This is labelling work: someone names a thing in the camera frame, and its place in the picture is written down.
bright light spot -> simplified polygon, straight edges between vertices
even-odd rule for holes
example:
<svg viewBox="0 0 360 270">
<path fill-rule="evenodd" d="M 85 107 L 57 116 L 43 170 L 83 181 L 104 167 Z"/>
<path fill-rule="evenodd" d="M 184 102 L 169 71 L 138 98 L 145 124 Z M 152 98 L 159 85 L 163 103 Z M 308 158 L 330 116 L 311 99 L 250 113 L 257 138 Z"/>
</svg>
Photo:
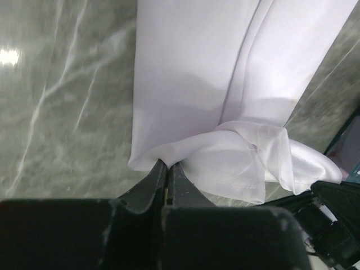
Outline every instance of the bright light spot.
<svg viewBox="0 0 360 270">
<path fill-rule="evenodd" d="M 15 66 L 18 60 L 19 54 L 14 49 L 0 49 L 0 64 Z"/>
</svg>

white cloth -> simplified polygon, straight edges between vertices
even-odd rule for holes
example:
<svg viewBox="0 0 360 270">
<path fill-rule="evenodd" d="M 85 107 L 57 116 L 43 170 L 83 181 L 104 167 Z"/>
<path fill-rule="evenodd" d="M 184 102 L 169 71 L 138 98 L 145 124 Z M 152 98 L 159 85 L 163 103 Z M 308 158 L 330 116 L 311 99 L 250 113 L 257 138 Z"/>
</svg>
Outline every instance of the white cloth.
<svg viewBox="0 0 360 270">
<path fill-rule="evenodd" d="M 356 0 L 138 1 L 129 166 L 183 160 L 206 192 L 262 203 L 339 168 L 282 127 Z"/>
</svg>

white fabric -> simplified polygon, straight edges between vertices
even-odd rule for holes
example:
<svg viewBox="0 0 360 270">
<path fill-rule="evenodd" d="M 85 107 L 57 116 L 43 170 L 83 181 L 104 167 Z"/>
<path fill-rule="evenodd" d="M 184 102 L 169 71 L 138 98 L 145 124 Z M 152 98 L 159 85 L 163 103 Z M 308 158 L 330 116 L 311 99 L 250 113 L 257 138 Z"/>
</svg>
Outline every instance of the white fabric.
<svg viewBox="0 0 360 270">
<path fill-rule="evenodd" d="M 355 3 L 138 1 L 130 167 L 183 160 L 199 189 L 253 203 L 264 181 L 295 194 L 339 182 L 281 126 Z"/>
</svg>

white garment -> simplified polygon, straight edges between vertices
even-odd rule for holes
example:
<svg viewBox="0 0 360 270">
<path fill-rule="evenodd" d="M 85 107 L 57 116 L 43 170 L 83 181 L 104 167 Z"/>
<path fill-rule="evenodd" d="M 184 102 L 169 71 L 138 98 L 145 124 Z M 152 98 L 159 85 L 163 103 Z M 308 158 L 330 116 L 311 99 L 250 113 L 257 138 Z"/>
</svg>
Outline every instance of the white garment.
<svg viewBox="0 0 360 270">
<path fill-rule="evenodd" d="M 339 168 L 283 126 L 356 0 L 138 1 L 129 166 L 183 160 L 206 192 L 262 203 Z"/>
</svg>

wrinkled fabric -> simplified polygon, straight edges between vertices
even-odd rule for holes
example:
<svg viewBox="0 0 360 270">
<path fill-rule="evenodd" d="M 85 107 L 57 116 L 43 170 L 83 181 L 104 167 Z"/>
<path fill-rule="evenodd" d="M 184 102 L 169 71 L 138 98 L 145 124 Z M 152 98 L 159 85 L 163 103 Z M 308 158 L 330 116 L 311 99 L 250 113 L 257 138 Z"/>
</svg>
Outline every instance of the wrinkled fabric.
<svg viewBox="0 0 360 270">
<path fill-rule="evenodd" d="M 138 1 L 129 166 L 182 161 L 201 190 L 263 203 L 339 168 L 282 126 L 355 0 Z"/>
</svg>

